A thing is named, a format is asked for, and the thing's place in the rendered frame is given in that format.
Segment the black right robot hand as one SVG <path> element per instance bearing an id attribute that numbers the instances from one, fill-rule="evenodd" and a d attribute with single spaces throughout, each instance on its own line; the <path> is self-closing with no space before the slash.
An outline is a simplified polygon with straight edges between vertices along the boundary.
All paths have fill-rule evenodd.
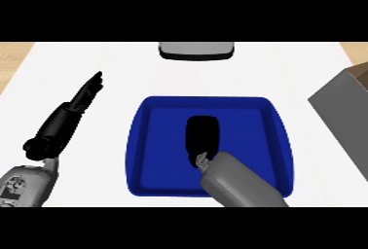
<path id="1" fill-rule="evenodd" d="M 213 159 L 219 153 L 220 146 L 220 125 L 213 116 L 192 116 L 186 120 L 185 126 L 185 149 L 188 160 L 195 166 L 197 156 L 207 154 L 207 159 Z"/>

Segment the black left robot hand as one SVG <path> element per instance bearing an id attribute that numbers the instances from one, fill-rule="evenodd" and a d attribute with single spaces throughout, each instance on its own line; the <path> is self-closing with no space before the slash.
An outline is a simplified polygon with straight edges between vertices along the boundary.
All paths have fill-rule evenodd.
<path id="1" fill-rule="evenodd" d="M 73 100 L 55 109 L 36 136 L 25 142 L 24 150 L 30 160 L 53 159 L 61 155 L 74 136 L 81 115 L 102 88 L 102 72 L 98 72 L 81 86 Z"/>

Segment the blue tray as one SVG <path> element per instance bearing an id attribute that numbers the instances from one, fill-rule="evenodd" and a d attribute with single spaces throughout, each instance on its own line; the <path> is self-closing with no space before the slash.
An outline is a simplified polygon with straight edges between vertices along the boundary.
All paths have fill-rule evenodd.
<path id="1" fill-rule="evenodd" d="M 142 101 L 127 144 L 126 169 L 132 194 L 209 196 L 185 149 L 186 120 L 200 115 L 219 120 L 219 149 L 237 157 L 282 196 L 290 196 L 290 140 L 272 102 L 263 97 L 219 96 L 151 96 Z"/>

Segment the cardboard box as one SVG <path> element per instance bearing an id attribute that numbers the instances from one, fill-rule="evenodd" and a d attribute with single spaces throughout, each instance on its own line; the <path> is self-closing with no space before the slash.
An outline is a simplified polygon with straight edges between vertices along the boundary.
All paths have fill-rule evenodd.
<path id="1" fill-rule="evenodd" d="M 308 101 L 368 181 L 368 62 L 344 68 Z"/>

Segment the grey appliance with black base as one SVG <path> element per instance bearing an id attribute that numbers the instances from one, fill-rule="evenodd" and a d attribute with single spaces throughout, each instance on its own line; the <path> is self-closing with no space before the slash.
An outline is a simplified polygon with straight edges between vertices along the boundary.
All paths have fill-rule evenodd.
<path id="1" fill-rule="evenodd" d="M 160 42 L 163 58 L 173 60 L 206 61 L 229 59 L 235 53 L 234 42 Z"/>

